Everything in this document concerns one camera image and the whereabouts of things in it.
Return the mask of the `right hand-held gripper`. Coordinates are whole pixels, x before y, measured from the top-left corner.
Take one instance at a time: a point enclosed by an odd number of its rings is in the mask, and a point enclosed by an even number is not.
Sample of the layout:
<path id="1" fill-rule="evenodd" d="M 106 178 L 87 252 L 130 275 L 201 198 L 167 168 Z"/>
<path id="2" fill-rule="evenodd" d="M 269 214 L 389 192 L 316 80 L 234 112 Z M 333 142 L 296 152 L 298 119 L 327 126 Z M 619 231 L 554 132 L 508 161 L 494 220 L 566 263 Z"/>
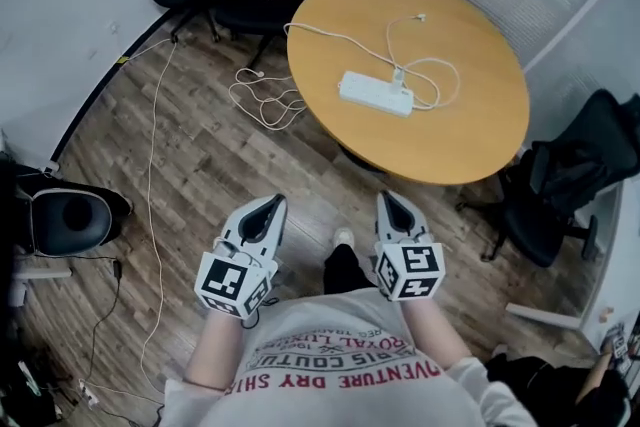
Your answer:
<path id="1" fill-rule="evenodd" d="M 446 269 L 442 245 L 423 236 L 429 233 L 423 213 L 391 190 L 377 195 L 376 212 L 381 241 L 375 245 L 379 290 L 392 302 L 432 298 Z"/>

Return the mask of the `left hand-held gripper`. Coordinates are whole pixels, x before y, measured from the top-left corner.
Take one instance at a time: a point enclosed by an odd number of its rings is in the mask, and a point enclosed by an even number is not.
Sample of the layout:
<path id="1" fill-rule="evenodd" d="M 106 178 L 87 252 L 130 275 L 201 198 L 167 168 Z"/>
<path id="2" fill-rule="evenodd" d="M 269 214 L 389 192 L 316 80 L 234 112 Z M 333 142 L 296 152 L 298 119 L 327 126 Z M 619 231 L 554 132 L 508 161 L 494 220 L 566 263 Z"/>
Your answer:
<path id="1" fill-rule="evenodd" d="M 288 204 L 283 194 L 250 201 L 229 216 L 213 249 L 202 254 L 194 292 L 209 309 L 249 319 L 272 290 L 273 259 L 282 243 Z M 243 251 L 234 246 L 243 244 Z"/>

